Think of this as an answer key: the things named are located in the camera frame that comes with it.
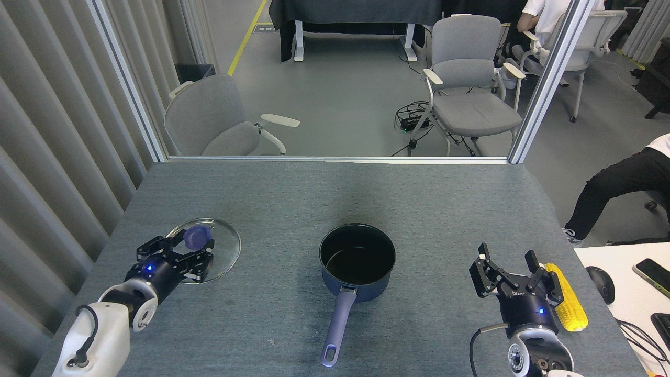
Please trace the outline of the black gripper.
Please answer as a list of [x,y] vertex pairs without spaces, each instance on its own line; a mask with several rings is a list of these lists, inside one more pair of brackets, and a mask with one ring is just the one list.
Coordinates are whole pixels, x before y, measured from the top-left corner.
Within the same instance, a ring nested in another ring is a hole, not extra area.
[[529,328],[558,327],[551,313],[551,306],[563,302],[562,287],[548,263],[540,263],[533,250],[524,255],[531,276],[508,274],[490,258],[488,245],[481,243],[478,258],[469,268],[476,294],[480,298],[498,292],[502,321],[509,325],[507,331],[524,331]]
[[160,305],[181,281],[203,284],[210,272],[214,255],[210,250],[175,253],[183,236],[156,236],[137,248],[137,263],[127,272],[126,281],[140,279],[153,287]]

